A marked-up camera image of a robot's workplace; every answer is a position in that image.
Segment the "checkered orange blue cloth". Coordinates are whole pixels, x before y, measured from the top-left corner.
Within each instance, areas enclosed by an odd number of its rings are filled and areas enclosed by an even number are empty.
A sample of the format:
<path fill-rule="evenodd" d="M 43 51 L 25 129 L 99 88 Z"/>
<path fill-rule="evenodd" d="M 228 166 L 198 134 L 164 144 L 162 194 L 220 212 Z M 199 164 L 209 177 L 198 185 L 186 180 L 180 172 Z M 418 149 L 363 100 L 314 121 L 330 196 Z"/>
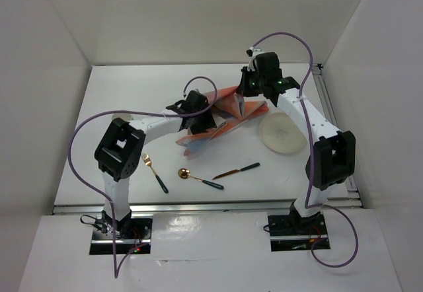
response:
<path fill-rule="evenodd" d="M 269 111 L 264 100 L 246 101 L 240 94 L 236 93 L 236 86 L 219 89 L 217 100 L 211 108 L 211 115 L 216 128 L 207 129 L 205 133 L 193 134 L 181 137 L 176 144 L 184 147 L 184 156 L 191 157 L 205 148 L 206 144 L 219 136 L 222 136 L 242 123 L 255 117 L 262 116 Z"/>

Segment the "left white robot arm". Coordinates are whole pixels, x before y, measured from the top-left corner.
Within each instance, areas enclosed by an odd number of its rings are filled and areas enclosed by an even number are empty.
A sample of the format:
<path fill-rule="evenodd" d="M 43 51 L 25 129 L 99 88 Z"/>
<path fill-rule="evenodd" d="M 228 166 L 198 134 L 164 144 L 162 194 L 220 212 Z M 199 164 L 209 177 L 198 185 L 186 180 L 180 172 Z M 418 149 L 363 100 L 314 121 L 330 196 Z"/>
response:
<path fill-rule="evenodd" d="M 95 159 L 107 195 L 102 218 L 113 237 L 124 238 L 130 232 L 130 176 L 138 167 L 143 147 L 184 129 L 191 133 L 205 133 L 214 128 L 211 106 L 206 95 L 190 91 L 184 100 L 168 106 L 163 114 L 130 122 L 121 118 L 112 120 L 96 148 Z"/>

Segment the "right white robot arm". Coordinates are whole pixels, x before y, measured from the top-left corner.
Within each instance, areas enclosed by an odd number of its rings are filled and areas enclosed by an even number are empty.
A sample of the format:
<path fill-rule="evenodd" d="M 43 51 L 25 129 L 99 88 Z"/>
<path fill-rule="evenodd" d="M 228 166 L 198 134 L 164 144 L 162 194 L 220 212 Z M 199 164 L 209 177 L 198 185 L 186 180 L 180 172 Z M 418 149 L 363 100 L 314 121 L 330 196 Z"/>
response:
<path fill-rule="evenodd" d="M 301 92 L 300 84 L 282 75 L 276 53 L 251 47 L 247 55 L 250 61 L 241 69 L 237 93 L 244 97 L 261 94 L 270 100 L 294 122 L 311 147 L 305 166 L 307 189 L 291 204 L 288 215 L 269 227 L 280 236 L 300 235 L 317 223 L 336 185 L 354 173 L 356 138 L 351 131 L 332 125 Z"/>

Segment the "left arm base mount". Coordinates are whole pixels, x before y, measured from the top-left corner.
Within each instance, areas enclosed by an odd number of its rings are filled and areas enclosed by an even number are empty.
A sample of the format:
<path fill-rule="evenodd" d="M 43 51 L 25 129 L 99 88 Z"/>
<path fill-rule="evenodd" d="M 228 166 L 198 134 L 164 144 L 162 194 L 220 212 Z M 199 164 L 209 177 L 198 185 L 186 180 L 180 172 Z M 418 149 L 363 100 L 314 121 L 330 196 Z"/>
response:
<path fill-rule="evenodd" d="M 99 216 L 84 214 L 80 222 L 93 228 L 89 254 L 92 256 L 112 255 L 112 229 Z M 125 255 L 151 253 L 152 216 L 134 217 L 129 225 L 116 232 L 116 253 Z"/>

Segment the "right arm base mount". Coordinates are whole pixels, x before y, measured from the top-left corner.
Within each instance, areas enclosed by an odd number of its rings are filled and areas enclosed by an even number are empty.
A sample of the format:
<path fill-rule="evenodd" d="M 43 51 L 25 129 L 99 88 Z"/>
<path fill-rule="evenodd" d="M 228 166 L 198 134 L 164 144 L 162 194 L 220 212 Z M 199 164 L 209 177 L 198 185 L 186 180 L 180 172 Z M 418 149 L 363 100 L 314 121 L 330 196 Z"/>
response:
<path fill-rule="evenodd" d="M 293 226 L 288 215 L 269 215 L 263 231 L 270 236 L 272 252 L 306 251 L 314 244 L 315 250 L 330 249 L 324 215 L 319 213 L 305 224 Z"/>

